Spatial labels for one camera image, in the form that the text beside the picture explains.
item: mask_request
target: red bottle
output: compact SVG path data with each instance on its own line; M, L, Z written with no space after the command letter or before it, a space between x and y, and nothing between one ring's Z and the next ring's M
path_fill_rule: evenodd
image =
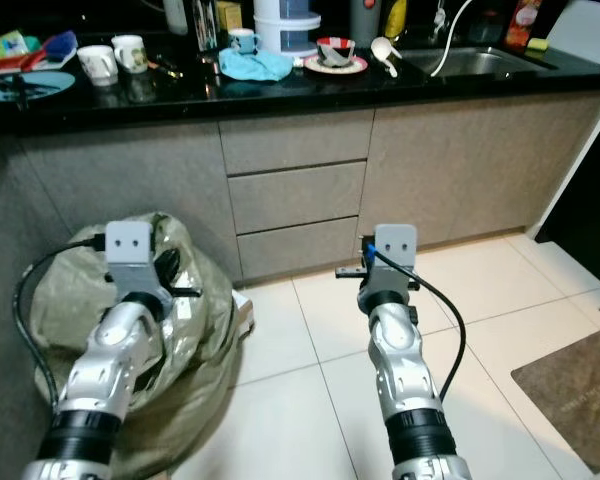
M511 47L526 47L531 36L531 28L538 16L542 0L520 0L513 14L505 43Z

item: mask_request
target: white spoon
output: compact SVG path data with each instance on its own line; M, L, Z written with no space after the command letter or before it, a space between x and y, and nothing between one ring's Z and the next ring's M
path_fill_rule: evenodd
M400 55L400 52L398 52L393 45L391 45L389 39L384 37L378 37L374 39L373 42L371 42L371 51L373 52L374 57L376 57L389 68L389 74L393 78L396 78L398 76L396 67L394 67L393 63L387 59L392 53L398 58L402 58L402 55Z

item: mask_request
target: sink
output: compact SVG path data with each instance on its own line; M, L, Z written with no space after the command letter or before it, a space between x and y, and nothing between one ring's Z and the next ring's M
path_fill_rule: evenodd
M402 58L423 72L433 72L442 58L443 49L403 50ZM439 77L496 74L507 76L513 72L541 72L551 68L511 55L493 47L452 48Z

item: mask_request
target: tile floor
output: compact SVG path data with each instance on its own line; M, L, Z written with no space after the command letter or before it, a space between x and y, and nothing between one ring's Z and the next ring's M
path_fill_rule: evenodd
M600 282L555 244L524 235L430 251L416 262L468 324L445 408L474 480L591 478L510 372L600 329ZM257 326L236 386L173 480L391 478L357 288L327 271L245 290ZM413 303L440 386L457 350L455 322L424 290Z

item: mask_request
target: stacked container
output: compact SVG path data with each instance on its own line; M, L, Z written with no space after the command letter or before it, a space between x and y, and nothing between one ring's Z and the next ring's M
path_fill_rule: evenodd
M309 11L309 0L255 0L253 19L262 50L290 57L317 53L309 30L320 26L320 15Z

